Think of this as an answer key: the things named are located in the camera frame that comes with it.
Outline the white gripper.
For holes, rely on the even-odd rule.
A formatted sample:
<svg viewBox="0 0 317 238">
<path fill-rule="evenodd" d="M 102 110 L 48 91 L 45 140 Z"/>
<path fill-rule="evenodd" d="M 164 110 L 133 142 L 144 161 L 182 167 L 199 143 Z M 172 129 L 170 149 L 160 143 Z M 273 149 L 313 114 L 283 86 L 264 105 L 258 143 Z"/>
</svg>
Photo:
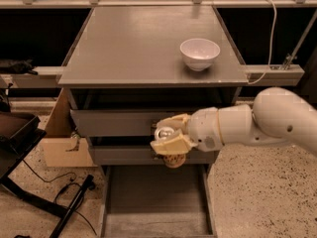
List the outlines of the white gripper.
<svg viewBox="0 0 317 238">
<path fill-rule="evenodd" d="M 212 107 L 200 109 L 191 116 L 179 114 L 162 119 L 157 122 L 157 128 L 180 129 L 182 132 L 187 131 L 189 136 L 176 131 L 165 139 L 152 141 L 151 146 L 158 155 L 163 156 L 184 155 L 194 147 L 202 152 L 219 151 L 223 143 L 219 134 L 218 115 L 218 109 Z"/>
</svg>

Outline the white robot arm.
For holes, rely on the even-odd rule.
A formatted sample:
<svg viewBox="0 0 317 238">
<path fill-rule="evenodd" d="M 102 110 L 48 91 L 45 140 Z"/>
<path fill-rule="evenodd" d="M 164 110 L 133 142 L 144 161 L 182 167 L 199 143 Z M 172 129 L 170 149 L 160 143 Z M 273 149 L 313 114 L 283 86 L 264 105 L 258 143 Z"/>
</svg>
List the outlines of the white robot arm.
<svg viewBox="0 0 317 238">
<path fill-rule="evenodd" d="M 151 142 L 159 155 L 183 155 L 196 148 L 219 151 L 228 144 L 278 146 L 292 143 L 317 153 L 317 110 L 280 87 L 261 91 L 252 106 L 199 109 L 157 123 Z"/>
</svg>

